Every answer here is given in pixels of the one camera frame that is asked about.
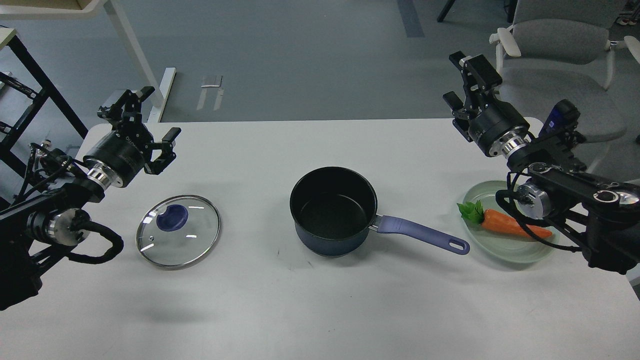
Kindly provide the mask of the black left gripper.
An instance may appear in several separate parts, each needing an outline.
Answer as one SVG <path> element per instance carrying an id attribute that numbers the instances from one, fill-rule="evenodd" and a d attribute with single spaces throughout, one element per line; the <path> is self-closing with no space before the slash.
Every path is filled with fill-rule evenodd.
<path id="1" fill-rule="evenodd" d="M 143 168 L 146 174 L 160 175 L 177 157 L 174 147 L 180 127 L 172 127 L 160 142 L 153 142 L 142 123 L 142 105 L 154 91 L 153 86 L 117 90 L 97 110 L 98 118 L 107 121 L 112 132 L 83 156 L 83 162 L 89 167 L 110 168 L 116 177 L 112 181 L 115 187 L 127 187 Z M 160 151 L 155 159 L 151 159 L 153 151 Z"/>

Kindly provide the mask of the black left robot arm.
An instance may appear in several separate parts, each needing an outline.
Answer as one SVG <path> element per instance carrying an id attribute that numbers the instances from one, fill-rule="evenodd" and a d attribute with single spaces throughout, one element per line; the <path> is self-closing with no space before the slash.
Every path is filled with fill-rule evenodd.
<path id="1" fill-rule="evenodd" d="M 142 120 L 153 86 L 116 92 L 98 116 L 110 132 L 77 160 L 60 149 L 32 143 L 24 184 L 0 217 L 0 307 L 37 296 L 41 277 L 62 259 L 99 265 L 114 259 L 124 242 L 114 230 L 91 220 L 87 203 L 99 203 L 109 187 L 125 188 L 134 177 L 162 173 L 176 159 L 172 127 L 155 142 Z"/>

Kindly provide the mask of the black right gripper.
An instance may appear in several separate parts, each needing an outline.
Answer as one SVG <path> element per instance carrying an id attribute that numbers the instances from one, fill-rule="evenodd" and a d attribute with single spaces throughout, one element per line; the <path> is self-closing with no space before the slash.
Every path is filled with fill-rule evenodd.
<path id="1" fill-rule="evenodd" d="M 503 78 L 482 54 L 465 55 L 462 51 L 448 55 L 449 61 L 462 76 L 462 89 L 466 103 L 492 103 L 474 119 L 463 101 L 454 91 L 442 95 L 454 117 L 452 124 L 460 133 L 468 133 L 486 157 L 496 157 L 499 145 L 494 145 L 505 134 L 525 135 L 530 123 L 505 101 L 496 101 L 494 90 L 503 84 Z"/>

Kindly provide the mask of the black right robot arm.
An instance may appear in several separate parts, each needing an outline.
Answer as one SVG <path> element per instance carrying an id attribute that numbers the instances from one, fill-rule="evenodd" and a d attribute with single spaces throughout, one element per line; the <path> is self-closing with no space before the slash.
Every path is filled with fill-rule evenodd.
<path id="1" fill-rule="evenodd" d="M 465 99 L 443 95 L 453 125 L 485 157 L 506 159 L 509 178 L 495 194 L 498 205 L 527 235 L 530 226 L 553 227 L 573 242 L 562 250 L 579 252 L 590 268 L 625 275 L 639 263 L 639 187 L 586 171 L 573 148 L 585 142 L 578 132 L 579 111 L 559 101 L 537 136 L 509 102 L 498 100 L 502 77 L 482 54 L 461 51 L 449 60 L 462 76 Z"/>

